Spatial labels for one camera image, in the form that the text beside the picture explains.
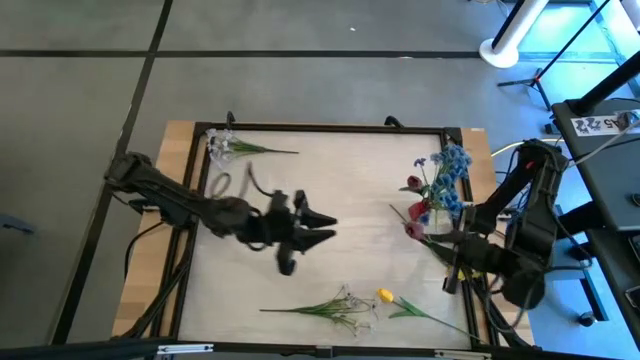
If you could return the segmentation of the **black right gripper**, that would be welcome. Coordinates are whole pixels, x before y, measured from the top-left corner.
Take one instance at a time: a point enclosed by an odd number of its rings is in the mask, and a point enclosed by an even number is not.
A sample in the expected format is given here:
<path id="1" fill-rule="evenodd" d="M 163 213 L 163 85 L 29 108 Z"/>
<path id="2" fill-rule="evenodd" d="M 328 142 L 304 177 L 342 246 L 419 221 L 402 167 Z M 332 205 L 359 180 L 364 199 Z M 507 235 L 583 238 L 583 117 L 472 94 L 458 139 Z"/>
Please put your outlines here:
<path id="1" fill-rule="evenodd" d="M 443 290 L 449 294 L 456 291 L 459 272 L 463 269 L 499 272 L 503 249 L 488 240 L 488 235 L 495 229 L 496 217 L 489 221 L 485 213 L 484 205 L 467 207 L 462 211 L 459 221 L 462 229 L 428 235 L 433 242 L 428 242 L 427 246 L 434 252 L 451 252 L 451 270 L 443 286 Z"/>

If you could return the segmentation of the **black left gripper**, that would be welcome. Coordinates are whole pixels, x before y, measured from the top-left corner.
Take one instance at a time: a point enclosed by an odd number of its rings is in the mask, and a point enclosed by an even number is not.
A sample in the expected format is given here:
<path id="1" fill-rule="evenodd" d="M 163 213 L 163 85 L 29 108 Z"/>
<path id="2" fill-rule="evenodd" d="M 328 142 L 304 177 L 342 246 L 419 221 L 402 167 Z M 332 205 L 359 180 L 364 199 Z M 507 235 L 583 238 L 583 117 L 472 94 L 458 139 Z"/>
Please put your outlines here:
<path id="1" fill-rule="evenodd" d="M 296 268 L 294 252 L 305 253 L 336 235 L 335 230 L 295 228 L 295 221 L 287 206 L 288 196 L 276 190 L 270 197 L 268 211 L 253 218 L 254 233 L 249 242 L 264 246 L 278 243 L 276 262 L 282 275 L 290 276 Z M 337 219 L 313 211 L 303 190 L 297 190 L 293 201 L 295 216 L 307 228 L 322 228 L 337 224 Z"/>

